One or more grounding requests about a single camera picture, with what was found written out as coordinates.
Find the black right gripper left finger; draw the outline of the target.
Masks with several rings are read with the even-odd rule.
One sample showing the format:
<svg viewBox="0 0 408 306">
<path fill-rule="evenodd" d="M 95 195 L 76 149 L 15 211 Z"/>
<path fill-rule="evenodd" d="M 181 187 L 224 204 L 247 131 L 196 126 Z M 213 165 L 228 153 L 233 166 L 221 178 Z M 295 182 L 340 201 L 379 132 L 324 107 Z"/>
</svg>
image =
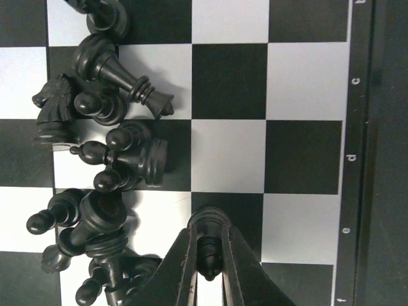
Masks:
<svg viewBox="0 0 408 306">
<path fill-rule="evenodd" d="M 194 305 L 197 277 L 197 231 L 181 230 L 167 255 L 141 289 L 129 295 L 124 305 Z"/>
</svg>

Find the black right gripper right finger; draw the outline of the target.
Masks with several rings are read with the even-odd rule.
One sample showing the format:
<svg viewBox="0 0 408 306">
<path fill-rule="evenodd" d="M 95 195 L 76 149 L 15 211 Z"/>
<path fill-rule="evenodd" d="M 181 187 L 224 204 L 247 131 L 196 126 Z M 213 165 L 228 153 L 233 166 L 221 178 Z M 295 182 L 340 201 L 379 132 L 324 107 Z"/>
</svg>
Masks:
<svg viewBox="0 0 408 306">
<path fill-rule="evenodd" d="M 267 276 L 241 232 L 222 227 L 222 284 L 226 305 L 294 305 Z"/>
</svg>

